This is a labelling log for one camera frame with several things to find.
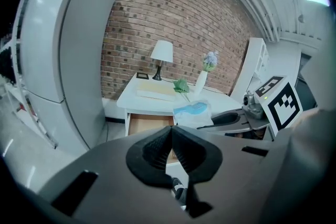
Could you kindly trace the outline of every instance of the white desk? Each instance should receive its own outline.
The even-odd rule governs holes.
[[[131,114],[144,114],[144,115],[160,115],[160,116],[172,116],[173,108],[178,104],[185,104],[186,101],[180,93],[176,93],[176,100],[174,102],[151,99],[146,97],[137,96],[137,86],[142,79],[137,79],[135,74],[131,81],[128,83],[119,99],[117,100],[117,106],[125,109],[125,126],[126,136],[128,135],[130,116]],[[152,79],[153,76],[149,76],[151,83],[158,83],[161,85],[167,85],[168,87],[174,87],[172,79],[165,79],[168,81],[156,81]],[[196,100],[207,100],[211,105],[212,114],[218,114],[224,111],[240,109],[242,104],[238,103],[234,99],[230,98],[226,94],[218,91],[217,89],[205,87],[201,93],[195,97],[193,94],[194,86],[189,85],[190,93],[187,94],[191,102]]]

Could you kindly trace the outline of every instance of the refrigerator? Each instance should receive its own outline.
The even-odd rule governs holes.
[[[114,0],[28,0],[20,61],[31,105],[57,147],[93,148],[105,123],[100,61]]]

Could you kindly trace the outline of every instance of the brick wall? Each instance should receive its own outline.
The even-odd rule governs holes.
[[[154,74],[157,40],[174,45],[174,63],[164,63],[162,77],[193,83],[204,55],[218,50],[206,84],[230,93],[249,38],[260,36],[239,0],[116,0],[103,41],[102,95],[116,100],[135,72]]]

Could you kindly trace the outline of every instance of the desk drawer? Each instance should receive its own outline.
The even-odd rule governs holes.
[[[131,114],[128,135],[172,125],[174,125],[173,116]],[[174,152],[171,151],[169,153],[167,163],[176,162],[178,162],[177,157],[175,156]]]

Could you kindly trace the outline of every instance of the table lamp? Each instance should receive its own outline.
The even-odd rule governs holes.
[[[161,64],[162,61],[173,62],[173,44],[168,41],[158,40],[151,54],[151,58],[160,61],[153,79],[162,80],[160,76]]]

